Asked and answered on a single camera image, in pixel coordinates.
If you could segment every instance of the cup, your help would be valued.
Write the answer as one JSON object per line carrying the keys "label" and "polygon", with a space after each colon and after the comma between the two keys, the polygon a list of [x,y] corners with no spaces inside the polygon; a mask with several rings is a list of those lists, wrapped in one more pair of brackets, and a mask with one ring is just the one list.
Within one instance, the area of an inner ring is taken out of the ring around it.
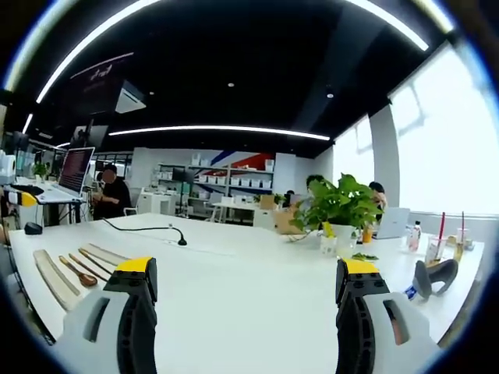
{"label": "cup", "polygon": [[462,254],[465,251],[465,245],[463,242],[455,243],[454,259],[459,262],[461,261]]}
{"label": "cup", "polygon": [[440,262],[444,253],[445,242],[446,239],[440,239],[436,235],[430,237],[424,258],[424,263],[427,266],[437,265]]}
{"label": "cup", "polygon": [[373,228],[372,227],[364,228],[362,231],[362,243],[363,244],[371,243],[372,240],[373,240]]}
{"label": "cup", "polygon": [[455,241],[457,243],[466,243],[466,239],[468,238],[469,232],[468,229],[458,228],[458,234],[455,237]]}

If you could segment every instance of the keyboard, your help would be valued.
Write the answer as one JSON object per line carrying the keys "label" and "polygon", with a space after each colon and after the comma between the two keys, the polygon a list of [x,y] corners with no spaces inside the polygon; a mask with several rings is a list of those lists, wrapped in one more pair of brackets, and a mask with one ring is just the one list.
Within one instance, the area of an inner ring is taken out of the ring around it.
{"label": "keyboard", "polygon": [[44,190],[35,185],[10,185],[13,189],[29,193],[33,196],[38,196],[44,193]]}

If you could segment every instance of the small plant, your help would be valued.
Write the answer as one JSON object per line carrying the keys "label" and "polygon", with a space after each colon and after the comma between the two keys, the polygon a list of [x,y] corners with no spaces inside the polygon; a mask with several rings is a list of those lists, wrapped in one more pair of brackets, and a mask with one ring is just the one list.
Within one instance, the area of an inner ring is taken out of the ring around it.
{"label": "small plant", "polygon": [[37,162],[35,165],[33,165],[33,174],[34,175],[40,175],[42,178],[47,175],[48,169],[47,165],[41,162]]}
{"label": "small plant", "polygon": [[374,223],[376,215],[383,213],[373,201],[371,189],[351,175],[342,174],[338,187],[327,180],[312,181],[310,191],[313,198],[306,200],[310,207],[302,210],[303,202],[299,202],[294,219],[290,221],[300,230],[317,230],[326,221],[360,229]]}

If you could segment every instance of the white table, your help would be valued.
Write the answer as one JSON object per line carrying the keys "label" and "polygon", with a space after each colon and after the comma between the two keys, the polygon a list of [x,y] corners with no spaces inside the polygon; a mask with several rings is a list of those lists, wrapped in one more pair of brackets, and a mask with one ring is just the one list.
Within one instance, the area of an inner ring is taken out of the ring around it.
{"label": "white table", "polygon": [[[90,241],[127,257],[157,259],[159,373],[331,373],[336,368],[336,259],[319,253],[318,237],[290,243],[262,228],[152,213],[112,221],[121,228],[172,223],[188,245],[177,246],[173,230],[123,232],[103,221],[46,228],[41,236],[10,235],[27,294],[56,339],[65,311],[42,280],[33,251],[46,249],[58,264],[58,255],[77,253]],[[358,248],[380,258],[376,265],[391,291],[411,284],[415,262],[423,258],[423,251],[409,253],[403,244],[404,239],[388,239]],[[476,243],[462,257],[448,292],[416,305],[429,319],[435,341],[465,301],[482,253],[483,245]],[[69,270],[59,268],[83,295],[88,293]]]}

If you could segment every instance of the plastic cup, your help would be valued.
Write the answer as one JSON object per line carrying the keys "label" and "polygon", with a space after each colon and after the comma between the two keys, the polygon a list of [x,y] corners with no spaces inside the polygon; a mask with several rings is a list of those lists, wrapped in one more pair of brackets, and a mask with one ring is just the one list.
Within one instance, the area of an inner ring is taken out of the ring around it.
{"label": "plastic cup", "polygon": [[364,228],[362,231],[362,243],[371,243],[373,240],[373,228]]}

